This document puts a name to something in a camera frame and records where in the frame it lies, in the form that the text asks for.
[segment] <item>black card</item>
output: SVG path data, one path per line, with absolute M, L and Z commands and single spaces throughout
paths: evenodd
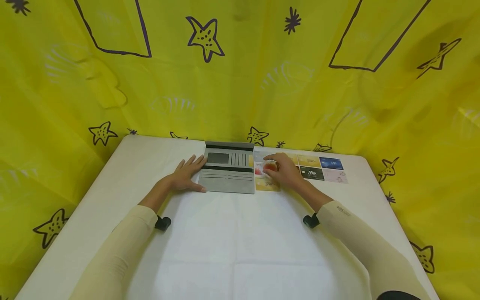
M 305 179 L 325 180 L 322 169 L 300 166 L 300 173 Z

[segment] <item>star drawing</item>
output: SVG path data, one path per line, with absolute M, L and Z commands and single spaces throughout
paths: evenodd
M 53 214 L 50 220 L 33 229 L 35 233 L 43 235 L 43 249 L 46 249 L 52 243 L 53 238 L 60 233 L 68 219 L 65 218 L 65 210 L 61 208 Z
M 312 150 L 312 151 L 315 151 L 315 152 L 327 152 L 329 150 L 332 150 L 332 147 L 330 146 L 322 146 L 320 144 L 317 144 L 317 146 L 315 146 L 315 148 Z
M 188 140 L 188 136 L 177 136 L 176 134 L 173 133 L 173 131 L 170 131 L 170 136 L 171 136 L 173 139 Z
M 93 145 L 98 141 L 102 141 L 103 146 L 107 145 L 110 137 L 118 137 L 118 135 L 110 130 L 110 121 L 103 123 L 98 127 L 89 127 L 88 130 L 93 134 Z
M 393 161 L 388 161 L 386 159 L 382 159 L 383 164 L 385 165 L 385 170 L 382 172 L 378 173 L 378 176 L 380 176 L 380 180 L 378 180 L 378 183 L 382 183 L 387 176 L 394 176 L 395 175 L 395 163 L 400 157 L 395 158 Z
M 285 29 L 283 30 L 288 30 L 288 35 L 290 35 L 291 31 L 295 32 L 295 26 L 300 25 L 301 19 L 299 19 L 298 17 L 300 17 L 300 15 L 297 14 L 297 10 L 293 11 L 293 8 L 290 6 L 290 17 L 285 18 L 285 22 L 287 22 L 288 24 L 285 25 Z
M 27 16 L 26 12 L 31 12 L 26 6 L 28 1 L 24 0 L 5 0 L 5 3 L 13 4 L 12 8 L 15 10 L 15 13 L 22 12 L 24 16 Z
M 431 60 L 417 67 L 417 69 L 423 70 L 422 73 L 420 73 L 420 75 L 417 77 L 417 79 L 420 78 L 420 76 L 424 75 L 430 69 L 442 70 L 444 67 L 445 55 L 447 55 L 448 52 L 455 48 L 455 46 L 458 45 L 461 40 L 461 38 L 458 38 L 450 44 L 440 43 L 440 50 L 438 50 L 437 55 Z
M 264 146 L 264 138 L 266 138 L 269 134 L 266 132 L 258 131 L 255 127 L 250 127 L 250 133 L 247 136 L 247 140 L 250 143 L 254 143 L 260 146 Z
M 219 56 L 225 56 L 225 53 L 216 40 L 217 19 L 208 21 L 205 26 L 202 26 L 193 17 L 186 17 L 186 19 L 193 28 L 193 34 L 187 46 L 201 46 L 204 50 L 205 62 L 210 62 L 214 53 Z
M 435 265 L 433 264 L 433 246 L 428 245 L 420 248 L 415 243 L 410 242 L 410 244 L 412 245 L 413 251 L 417 255 L 425 272 L 430 274 L 435 273 Z
M 385 198 L 389 203 L 396 203 L 395 197 L 393 196 L 392 192 L 388 192 L 388 195 L 385 195 Z

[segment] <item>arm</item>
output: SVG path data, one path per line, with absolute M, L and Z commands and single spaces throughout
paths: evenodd
M 115 227 L 83 272 L 70 300 L 122 299 L 122 281 L 140 247 L 152 233 L 160 209 L 171 190 L 206 189 L 191 177 L 206 163 L 201 156 L 182 160 L 173 174 L 158 181 L 140 203 Z
M 422 300 L 430 297 L 417 280 L 408 260 L 360 218 L 303 179 L 283 153 L 266 156 L 278 171 L 264 170 L 273 179 L 297 192 L 317 213 L 320 223 L 338 238 L 365 266 L 373 299 L 388 291 L 401 291 Z

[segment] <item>hand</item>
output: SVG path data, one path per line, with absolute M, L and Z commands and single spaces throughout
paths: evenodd
M 277 164 L 277 171 L 264 169 L 264 173 L 280 182 L 283 186 L 287 186 L 293 190 L 301 188 L 305 183 L 298 167 L 285 153 L 276 153 L 267 155 L 264 160 L 274 160 Z
M 200 171 L 205 163 L 207 163 L 207 159 L 203 155 L 198 157 L 197 160 L 195 160 L 195 155 L 193 155 L 187 162 L 185 162 L 185 159 L 182 159 L 175 171 L 166 176 L 165 179 L 169 181 L 170 188 L 173 190 L 206 192 L 207 189 L 205 187 L 192 181 L 192 176 Z

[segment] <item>forearm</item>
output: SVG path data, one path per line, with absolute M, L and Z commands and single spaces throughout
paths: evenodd
M 172 180 L 170 176 L 166 176 L 153 186 L 148 194 L 140 201 L 138 205 L 149 207 L 155 213 L 158 212 L 163 202 L 170 193 Z
M 293 190 L 296 191 L 315 212 L 318 212 L 323 205 L 333 201 L 332 198 L 319 191 L 309 181 L 304 179 L 296 182 Z
M 123 277 L 156 221 L 156 213 L 149 207 L 132 208 L 88 264 L 70 299 L 121 299 Z
M 320 223 L 365 266 L 373 299 L 386 291 L 403 291 L 429 299 L 409 261 L 375 230 L 337 201 L 318 211 Z

